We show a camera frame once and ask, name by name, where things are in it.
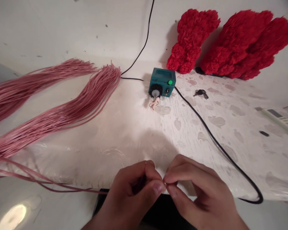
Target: digital display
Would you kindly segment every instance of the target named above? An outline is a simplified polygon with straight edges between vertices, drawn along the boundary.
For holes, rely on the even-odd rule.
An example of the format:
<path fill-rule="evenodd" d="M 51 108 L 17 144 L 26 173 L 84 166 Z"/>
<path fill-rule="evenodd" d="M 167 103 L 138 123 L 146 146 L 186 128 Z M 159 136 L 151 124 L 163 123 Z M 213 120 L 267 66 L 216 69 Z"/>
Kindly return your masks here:
<path fill-rule="evenodd" d="M 276 112 L 276 111 L 273 110 L 273 109 L 269 109 L 268 111 L 269 111 L 270 113 L 272 113 L 274 116 L 276 116 L 277 118 L 282 117 L 282 115 L 280 115 L 278 112 Z"/>
<path fill-rule="evenodd" d="M 160 74 L 162 76 L 166 76 L 168 78 L 172 78 L 172 73 L 169 71 L 164 70 L 157 70 L 156 74 Z"/>

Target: red crepe paper flower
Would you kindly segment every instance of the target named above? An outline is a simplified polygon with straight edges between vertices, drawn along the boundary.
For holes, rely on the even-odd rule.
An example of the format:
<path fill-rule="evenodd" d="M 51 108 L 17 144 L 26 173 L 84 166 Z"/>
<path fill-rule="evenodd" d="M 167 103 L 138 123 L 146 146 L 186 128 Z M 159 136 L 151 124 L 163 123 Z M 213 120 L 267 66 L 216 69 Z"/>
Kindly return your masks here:
<path fill-rule="evenodd" d="M 271 21 L 270 11 L 256 13 L 240 11 L 225 23 L 217 41 L 200 63 L 206 74 L 229 75 L 235 65 L 247 57 L 248 47 L 257 41 L 261 32 Z"/>
<path fill-rule="evenodd" d="M 200 63 L 205 74 L 248 80 L 274 62 L 288 45 L 288 21 L 271 21 L 270 11 L 240 11 L 226 22 L 217 41 Z"/>
<path fill-rule="evenodd" d="M 189 9 L 185 12 L 177 26 L 178 41 L 167 60 L 167 69 L 182 74 L 191 72 L 201 54 L 202 43 L 219 24 L 220 19 L 216 11 L 198 12 Z"/>

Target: power cord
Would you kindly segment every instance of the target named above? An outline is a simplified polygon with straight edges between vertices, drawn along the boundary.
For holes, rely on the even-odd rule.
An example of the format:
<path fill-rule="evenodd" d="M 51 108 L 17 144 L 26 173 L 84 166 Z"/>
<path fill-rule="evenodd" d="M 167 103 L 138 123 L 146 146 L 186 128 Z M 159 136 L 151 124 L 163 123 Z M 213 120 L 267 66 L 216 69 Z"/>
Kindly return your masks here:
<path fill-rule="evenodd" d="M 125 70 L 121 75 L 123 75 L 124 73 L 126 73 L 128 70 L 131 69 L 131 67 L 135 64 L 135 62 L 137 61 L 137 59 L 139 58 L 139 56 L 141 55 L 143 49 L 145 48 L 146 46 L 146 43 L 147 43 L 147 40 L 148 40 L 148 34 L 149 34 L 149 25 L 150 25 L 150 18 L 151 18 L 151 13 L 153 12 L 153 7 L 154 7 L 154 3 L 155 3 L 155 0 L 153 0 L 153 3 L 151 5 L 151 9 L 150 9 L 150 14 L 149 14 L 149 19 L 148 19 L 148 29 L 147 29 L 147 37 L 146 37 L 146 41 L 145 41 L 145 44 L 141 50 L 141 52 L 139 53 L 139 55 L 137 56 L 137 58 L 134 60 L 134 62 L 132 63 L 132 65 L 127 69 Z M 138 78 L 122 78 L 122 79 L 132 79 L 132 80 L 139 80 Z"/>
<path fill-rule="evenodd" d="M 139 53 L 139 55 L 137 56 L 137 58 L 135 59 L 135 61 L 132 63 L 132 65 L 122 73 L 122 75 L 124 73 L 126 73 L 129 69 L 131 69 L 131 67 L 134 65 L 134 63 L 137 61 L 137 59 L 139 58 L 139 56 L 141 55 L 142 51 L 144 50 L 147 40 L 148 40 L 148 34 L 149 34 L 149 25 L 150 25 L 150 18 L 151 18 L 151 13 L 153 11 L 153 7 L 154 7 L 154 2 L 155 0 L 153 0 L 153 3 L 151 5 L 151 10 L 150 10 L 150 15 L 149 15 L 149 20 L 148 20 L 148 31 L 147 31 L 147 38 L 145 41 L 145 44 L 141 50 L 141 52 Z M 139 78 L 123 78 L 122 79 L 131 79 L 131 80 L 139 80 L 139 81 L 144 81 L 142 79 Z M 222 152 L 226 155 L 226 157 L 231 161 L 231 163 L 236 167 L 236 169 L 248 180 L 248 182 L 253 186 L 253 188 L 256 190 L 256 192 L 258 193 L 258 197 L 259 199 L 257 201 L 250 201 L 250 200 L 246 200 L 246 199 L 242 199 L 239 198 L 240 200 L 243 200 L 247 203 L 252 203 L 252 204 L 261 204 L 263 202 L 263 196 L 262 193 L 260 191 L 260 189 L 258 188 L 258 186 L 255 184 L 255 182 L 233 161 L 233 159 L 228 155 L 228 153 L 225 151 L 225 149 L 223 149 L 223 147 L 220 145 L 220 143 L 217 141 L 217 139 L 215 139 L 214 135 L 211 133 L 210 129 L 208 128 L 207 124 L 205 123 L 205 121 L 203 120 L 203 118 L 201 117 L 201 115 L 199 115 L 199 113 L 193 108 L 193 106 L 182 96 L 182 94 L 179 92 L 179 90 L 177 89 L 177 87 L 175 86 L 175 89 L 177 91 L 177 93 L 179 94 L 179 96 L 189 105 L 189 107 L 194 111 L 194 113 L 198 116 L 198 118 L 201 120 L 201 122 L 203 123 L 203 125 L 205 126 L 207 132 L 209 133 L 209 135 L 211 136 L 211 138 L 214 140 L 214 142 L 217 144 L 217 146 L 222 150 Z"/>

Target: white tablecloth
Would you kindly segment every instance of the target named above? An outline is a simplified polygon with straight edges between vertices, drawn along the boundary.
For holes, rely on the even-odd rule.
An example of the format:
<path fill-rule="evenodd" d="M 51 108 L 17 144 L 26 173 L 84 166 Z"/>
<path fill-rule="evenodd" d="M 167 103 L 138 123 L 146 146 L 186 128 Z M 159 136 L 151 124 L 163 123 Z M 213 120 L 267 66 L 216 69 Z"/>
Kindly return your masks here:
<path fill-rule="evenodd" d="M 164 176 L 176 154 L 183 154 L 213 168 L 235 197 L 256 199 L 249 182 L 224 157 L 199 118 L 174 90 L 161 98 L 156 111 L 149 107 L 148 87 L 153 67 L 140 62 L 121 80 L 104 110 L 77 128 L 51 134 L 13 156 L 57 181 L 82 188 L 110 188 L 117 171 L 152 159 Z M 18 111 L 0 122 L 0 135 L 41 112 L 75 98 L 89 76 L 58 83 L 32 96 Z M 277 108 L 247 81 L 176 74 L 176 86 L 202 115 L 234 161 L 254 180 L 265 199 L 288 200 L 288 135 L 255 107 Z M 193 97 L 204 89 L 209 96 Z M 259 131 L 270 134 L 263 136 Z M 6 164 L 0 168 L 20 172 Z M 190 183 L 181 183 L 188 195 Z"/>

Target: teal device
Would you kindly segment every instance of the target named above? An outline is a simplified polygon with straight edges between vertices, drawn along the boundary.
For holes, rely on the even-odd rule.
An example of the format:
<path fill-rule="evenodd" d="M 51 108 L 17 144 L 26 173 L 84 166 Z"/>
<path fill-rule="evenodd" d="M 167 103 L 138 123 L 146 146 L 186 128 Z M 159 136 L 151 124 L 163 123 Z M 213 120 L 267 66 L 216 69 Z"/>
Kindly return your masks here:
<path fill-rule="evenodd" d="M 149 95 L 152 97 L 169 97 L 176 84 L 175 71 L 154 68 L 149 85 Z"/>

